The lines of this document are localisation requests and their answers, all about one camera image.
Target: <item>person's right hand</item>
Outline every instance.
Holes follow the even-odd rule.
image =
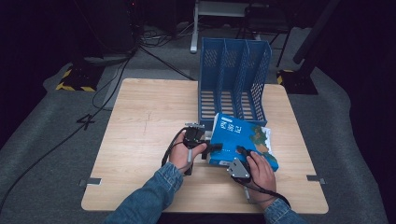
[[[254,151],[252,151],[250,155],[251,157],[247,157],[247,162],[250,166],[252,179],[254,180],[254,182],[250,182],[250,185],[252,187],[257,188],[259,186],[263,189],[268,189],[276,192],[276,179],[274,171],[271,168],[271,165],[268,163],[267,159]],[[250,198],[257,204],[259,204],[262,209],[266,209],[276,199],[276,197],[272,195],[260,193],[254,189],[248,189],[248,193],[250,195]]]

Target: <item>gray carpet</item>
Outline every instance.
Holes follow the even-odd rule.
[[[273,51],[267,83],[276,83],[279,69],[299,68],[292,57],[308,33],[308,29],[293,30],[279,68],[275,68],[279,50]],[[229,27],[200,33],[235,35],[236,30]],[[200,51],[190,54],[190,41],[187,35],[148,50],[196,79]],[[0,196],[38,158],[79,127],[78,119],[94,114],[114,90],[115,84],[107,83],[119,65],[105,69],[98,84],[98,89],[104,88],[98,92],[56,91],[69,65],[43,83],[47,95],[0,150]],[[142,69],[149,70],[144,74]],[[127,64],[124,75],[133,77],[136,72],[141,77],[184,79],[142,51]],[[304,218],[310,223],[387,223],[377,185],[353,138],[347,94],[318,69],[311,77],[319,95],[289,98],[317,173],[326,181],[322,188],[330,209],[325,215]],[[84,211],[80,206],[84,188],[78,183],[90,176],[110,116],[110,111],[98,113],[86,131],[77,132],[28,172],[7,197],[0,223],[100,223],[108,212]]]

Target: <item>denim sleeve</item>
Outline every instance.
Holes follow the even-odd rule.
[[[264,210],[265,223],[307,223],[281,199],[276,199]]]
[[[182,183],[180,171],[171,162],[166,163],[141,189],[129,195],[104,223],[156,223]]]

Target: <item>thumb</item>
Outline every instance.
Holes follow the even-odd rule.
[[[192,149],[192,156],[195,158],[198,154],[202,153],[206,149],[206,143],[202,143]]]

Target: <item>blue book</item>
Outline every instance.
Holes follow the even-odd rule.
[[[215,116],[211,144],[222,144],[222,150],[207,156],[209,164],[229,166],[234,158],[247,162],[238,147],[253,150],[268,160],[274,171],[279,168],[271,150],[271,130],[255,123],[218,113]]]

